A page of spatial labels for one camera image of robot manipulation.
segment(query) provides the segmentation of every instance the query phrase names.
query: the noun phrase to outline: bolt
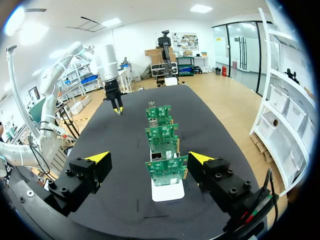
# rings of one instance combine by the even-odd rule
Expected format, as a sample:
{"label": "bolt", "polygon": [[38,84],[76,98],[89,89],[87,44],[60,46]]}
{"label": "bolt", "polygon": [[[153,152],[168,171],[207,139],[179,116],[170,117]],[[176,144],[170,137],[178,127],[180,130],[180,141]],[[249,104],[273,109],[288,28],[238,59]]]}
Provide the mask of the bolt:
{"label": "bolt", "polygon": [[23,196],[21,196],[21,197],[19,197],[19,201],[20,201],[20,203],[23,204],[26,201],[26,199]]}
{"label": "bolt", "polygon": [[231,169],[228,170],[228,175],[232,176],[234,174],[234,171],[232,171]]}
{"label": "bolt", "polygon": [[70,169],[65,170],[65,174],[67,174],[68,176],[72,175],[72,171]]}
{"label": "bolt", "polygon": [[60,192],[62,193],[63,196],[66,196],[69,194],[69,190],[68,188],[66,188],[65,186],[63,186],[62,188],[60,188]]}
{"label": "bolt", "polygon": [[56,184],[54,181],[52,181],[51,179],[48,180],[48,185],[51,189],[56,189]]}
{"label": "bolt", "polygon": [[29,191],[26,192],[26,195],[27,195],[29,198],[32,198],[32,197],[35,195],[35,193],[34,193],[34,191],[29,190]]}
{"label": "bolt", "polygon": [[251,182],[250,181],[246,181],[244,184],[243,184],[243,187],[245,189],[249,189],[251,187]]}
{"label": "bolt", "polygon": [[81,180],[81,179],[84,179],[84,175],[82,173],[77,173],[76,174],[76,177]]}
{"label": "bolt", "polygon": [[215,180],[219,181],[219,180],[221,180],[221,178],[222,178],[222,174],[221,174],[221,173],[216,173],[216,174],[214,175],[214,178],[215,178]]}
{"label": "bolt", "polygon": [[230,196],[235,197],[237,195],[237,193],[238,193],[238,190],[235,187],[230,188],[230,190],[229,190]]}

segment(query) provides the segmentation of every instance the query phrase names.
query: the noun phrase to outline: trash can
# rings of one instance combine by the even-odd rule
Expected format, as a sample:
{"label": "trash can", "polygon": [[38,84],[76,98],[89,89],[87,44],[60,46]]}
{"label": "trash can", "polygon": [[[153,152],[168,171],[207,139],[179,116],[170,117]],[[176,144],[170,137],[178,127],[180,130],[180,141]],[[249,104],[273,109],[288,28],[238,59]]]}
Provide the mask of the trash can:
{"label": "trash can", "polygon": [[221,75],[221,68],[216,67],[215,68],[215,74]]}

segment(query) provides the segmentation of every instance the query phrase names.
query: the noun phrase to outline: white ceiling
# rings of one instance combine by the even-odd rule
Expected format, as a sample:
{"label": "white ceiling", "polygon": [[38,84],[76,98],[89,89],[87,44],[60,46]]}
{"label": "white ceiling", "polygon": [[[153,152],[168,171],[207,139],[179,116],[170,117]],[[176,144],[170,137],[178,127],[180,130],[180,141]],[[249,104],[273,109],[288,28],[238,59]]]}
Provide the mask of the white ceiling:
{"label": "white ceiling", "polygon": [[[195,4],[210,6],[213,10],[205,14],[190,12],[190,8]],[[1,86],[9,82],[4,51],[8,45],[18,44],[15,50],[15,73],[19,85],[23,86],[32,80],[34,71],[53,64],[55,60],[48,57],[50,53],[65,49],[75,41],[85,41],[103,31],[94,33],[73,29],[87,22],[80,17],[100,24],[106,20],[119,18],[122,21],[120,26],[157,19],[190,19],[210,24],[221,18],[257,13],[259,7],[267,13],[270,12],[265,0],[31,0],[24,7],[42,8],[47,11],[26,12],[20,30],[24,28],[24,23],[30,21],[44,24],[49,30],[44,39],[30,46],[20,45],[19,30],[13,36],[4,38],[0,53]],[[4,88],[1,87],[0,96],[3,93]]]}

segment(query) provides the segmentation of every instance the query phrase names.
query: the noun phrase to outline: yellow black tape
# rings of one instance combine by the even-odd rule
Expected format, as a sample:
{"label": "yellow black tape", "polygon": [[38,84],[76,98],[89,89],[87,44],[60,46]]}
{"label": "yellow black tape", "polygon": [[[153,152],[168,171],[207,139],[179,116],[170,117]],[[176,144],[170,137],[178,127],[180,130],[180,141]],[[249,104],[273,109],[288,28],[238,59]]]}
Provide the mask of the yellow black tape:
{"label": "yellow black tape", "polygon": [[74,120],[75,122],[80,122],[80,121],[84,121],[84,120],[90,120],[91,117],[86,117],[86,118],[82,118],[82,119],[77,119],[77,120]]}

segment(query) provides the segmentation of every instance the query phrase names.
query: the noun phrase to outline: white stand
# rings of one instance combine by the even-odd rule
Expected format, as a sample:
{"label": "white stand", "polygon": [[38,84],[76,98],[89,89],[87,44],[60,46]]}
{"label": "white stand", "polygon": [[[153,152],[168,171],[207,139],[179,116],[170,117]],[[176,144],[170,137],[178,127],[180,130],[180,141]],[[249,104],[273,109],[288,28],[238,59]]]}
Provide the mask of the white stand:
{"label": "white stand", "polygon": [[154,181],[151,179],[151,193],[152,200],[154,202],[163,202],[182,199],[185,196],[185,189],[182,180],[180,180],[179,183],[156,186]]}
{"label": "white stand", "polygon": [[178,79],[176,77],[165,77],[164,83],[166,86],[178,85]]}

